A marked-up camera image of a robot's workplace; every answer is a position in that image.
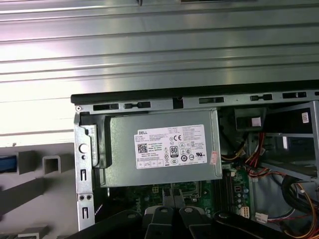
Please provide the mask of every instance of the wire bundle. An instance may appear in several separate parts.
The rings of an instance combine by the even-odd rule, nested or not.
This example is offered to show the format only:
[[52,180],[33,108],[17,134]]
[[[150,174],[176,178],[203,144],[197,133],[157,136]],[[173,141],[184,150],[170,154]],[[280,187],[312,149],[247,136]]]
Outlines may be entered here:
[[[304,188],[300,183],[298,183],[300,180],[297,178],[294,178],[292,176],[286,175],[283,179],[282,182],[282,193],[285,201],[289,206],[292,208],[305,213],[305,216],[301,216],[298,218],[303,218],[309,215],[313,216],[312,224],[308,230],[307,233],[300,235],[300,236],[295,236],[292,235],[290,232],[287,230],[284,230],[284,233],[297,239],[319,239],[319,235],[316,235],[319,232],[319,229],[317,229],[317,211],[312,203],[311,198],[309,195],[305,192]],[[300,198],[296,196],[296,192],[293,190],[292,185],[296,184],[296,186],[300,189],[300,192],[304,194],[305,199],[307,202],[304,202]]]
[[245,161],[247,165],[257,168],[260,152],[265,140],[265,133],[259,133],[259,141],[255,152]]
[[240,158],[241,154],[244,151],[247,138],[248,138],[248,133],[246,132],[243,135],[243,141],[238,146],[238,149],[232,155],[221,155],[221,158],[225,161],[234,161]]

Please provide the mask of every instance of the gray plastic part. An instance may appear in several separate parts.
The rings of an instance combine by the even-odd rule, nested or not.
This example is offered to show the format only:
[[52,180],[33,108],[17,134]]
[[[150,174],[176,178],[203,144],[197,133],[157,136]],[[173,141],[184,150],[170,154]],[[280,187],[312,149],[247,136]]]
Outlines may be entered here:
[[37,227],[37,228],[27,228],[18,234],[19,238],[35,237],[36,239],[42,239],[49,232],[49,227]]
[[[210,164],[213,150],[220,155],[216,109],[114,117],[108,123],[111,140],[110,145],[106,144],[106,149],[111,149],[112,163],[108,168],[101,169],[101,184],[105,182],[102,187],[214,180],[222,177],[220,157],[216,165]],[[204,125],[207,163],[136,168],[134,135],[138,130],[197,124]]]
[[42,158],[42,170],[44,175],[55,171],[63,173],[73,168],[74,158],[72,155],[64,154],[44,156]]
[[35,151],[16,152],[11,155],[0,156],[15,156],[16,157],[16,174],[21,175],[28,172],[33,172],[37,168],[37,157]]

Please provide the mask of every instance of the black wire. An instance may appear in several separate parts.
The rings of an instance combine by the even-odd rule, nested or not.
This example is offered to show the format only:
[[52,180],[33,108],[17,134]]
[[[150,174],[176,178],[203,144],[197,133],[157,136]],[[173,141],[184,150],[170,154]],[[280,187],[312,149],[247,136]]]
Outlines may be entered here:
[[284,197],[284,200],[286,203],[291,206],[292,208],[303,212],[303,213],[311,213],[312,208],[308,203],[305,203],[301,199],[297,198],[294,193],[291,191],[291,186],[297,182],[299,182],[300,179],[294,178],[292,176],[286,175],[282,182],[282,194]]

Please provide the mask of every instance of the white label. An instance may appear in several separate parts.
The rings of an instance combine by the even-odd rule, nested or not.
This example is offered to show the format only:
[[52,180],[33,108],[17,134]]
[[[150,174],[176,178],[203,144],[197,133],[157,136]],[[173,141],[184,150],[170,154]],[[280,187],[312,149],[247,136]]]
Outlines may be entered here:
[[260,117],[258,117],[258,118],[252,118],[252,119],[251,119],[251,125],[252,125],[252,127],[261,126],[261,118],[260,118]]
[[262,156],[265,152],[266,152],[266,150],[264,148],[261,148],[259,155]]
[[303,116],[303,123],[309,123],[309,117],[308,117],[308,113],[302,113]]
[[216,165],[218,160],[218,153],[216,151],[212,151],[210,155],[210,164]]
[[140,129],[134,142],[137,169],[207,163],[202,124]]

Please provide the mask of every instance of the motherboard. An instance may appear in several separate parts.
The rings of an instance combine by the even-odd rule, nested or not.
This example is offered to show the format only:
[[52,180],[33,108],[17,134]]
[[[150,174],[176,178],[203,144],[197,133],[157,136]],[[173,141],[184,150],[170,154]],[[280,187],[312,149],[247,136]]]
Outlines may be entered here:
[[127,187],[125,195],[128,209],[141,214],[151,206],[162,205],[164,188],[180,189],[187,206],[202,208],[208,217],[218,211],[232,211],[249,217],[250,195],[247,173],[224,170],[223,179],[172,184]]

